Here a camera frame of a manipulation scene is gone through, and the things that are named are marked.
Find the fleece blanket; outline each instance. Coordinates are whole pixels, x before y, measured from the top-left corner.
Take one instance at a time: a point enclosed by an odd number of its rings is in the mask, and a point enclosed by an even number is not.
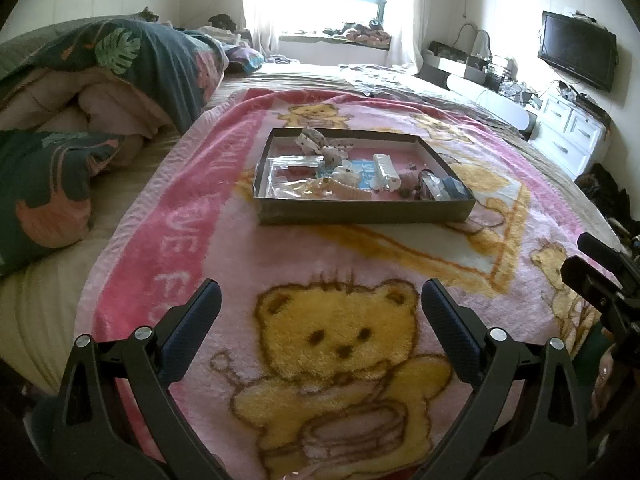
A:
[[[259,226],[254,168],[283,126],[420,135],[478,204],[463,224]],[[581,232],[543,176],[462,113],[250,89],[206,112],[149,181],[90,273],[76,333],[126,337],[211,277],[222,312],[171,391],[231,476],[382,478],[425,460],[470,393],[419,307],[424,281],[489,327],[575,352],[596,314],[559,269]]]

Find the blue gripper pad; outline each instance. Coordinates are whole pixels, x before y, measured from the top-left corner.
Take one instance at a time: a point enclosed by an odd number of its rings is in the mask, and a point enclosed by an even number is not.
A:
[[[458,378],[473,387],[479,386],[484,380],[482,347],[456,311],[464,307],[456,304],[438,280],[429,280],[424,284],[421,302],[424,315]]]
[[[205,281],[187,303],[187,311],[160,351],[158,378],[168,386],[180,381],[222,306],[220,286]]]

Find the monstera leaf pattern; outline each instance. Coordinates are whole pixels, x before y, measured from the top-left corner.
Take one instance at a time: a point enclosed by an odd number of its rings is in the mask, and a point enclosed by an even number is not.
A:
[[[106,159],[95,162],[91,155],[87,165],[91,176],[103,170],[115,156],[120,143],[109,139],[86,149],[110,146],[113,152]],[[81,240],[89,231],[89,215],[91,200],[71,200],[66,196],[62,185],[62,170],[65,155],[73,150],[73,145],[58,146],[51,155],[49,167],[49,202],[36,207],[29,207],[25,200],[18,200],[15,215],[24,233],[41,247],[57,249],[66,247]]]
[[[95,59],[102,67],[122,75],[138,57],[140,38],[129,39],[131,31],[118,27],[95,45]]]

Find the wall-mounted tv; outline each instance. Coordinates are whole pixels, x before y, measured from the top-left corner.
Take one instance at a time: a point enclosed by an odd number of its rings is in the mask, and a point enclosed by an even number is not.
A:
[[[552,12],[542,17],[538,57],[594,88],[611,92],[618,63],[616,35],[585,20]]]

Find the teddy bear print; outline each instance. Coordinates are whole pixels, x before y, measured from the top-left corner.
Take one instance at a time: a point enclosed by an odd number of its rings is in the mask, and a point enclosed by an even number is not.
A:
[[[543,300],[550,305],[560,327],[560,337],[574,357],[596,323],[597,311],[562,282],[560,269],[566,260],[566,249],[561,244],[542,240],[541,247],[530,258],[555,290],[553,298],[543,295]]]
[[[465,144],[474,143],[456,126],[451,126],[426,114],[412,114],[411,117],[415,119],[416,126],[426,130],[433,140],[458,140]]]
[[[338,115],[338,108],[328,103],[299,105],[289,108],[289,114],[278,116],[287,121],[285,128],[340,128],[349,129],[346,122],[352,115]]]
[[[224,351],[210,366],[235,386],[234,414],[259,431],[270,480],[308,466],[315,480],[370,478],[425,459],[428,401],[451,367],[412,356],[417,305],[403,280],[283,285],[258,297],[266,373],[243,382]]]

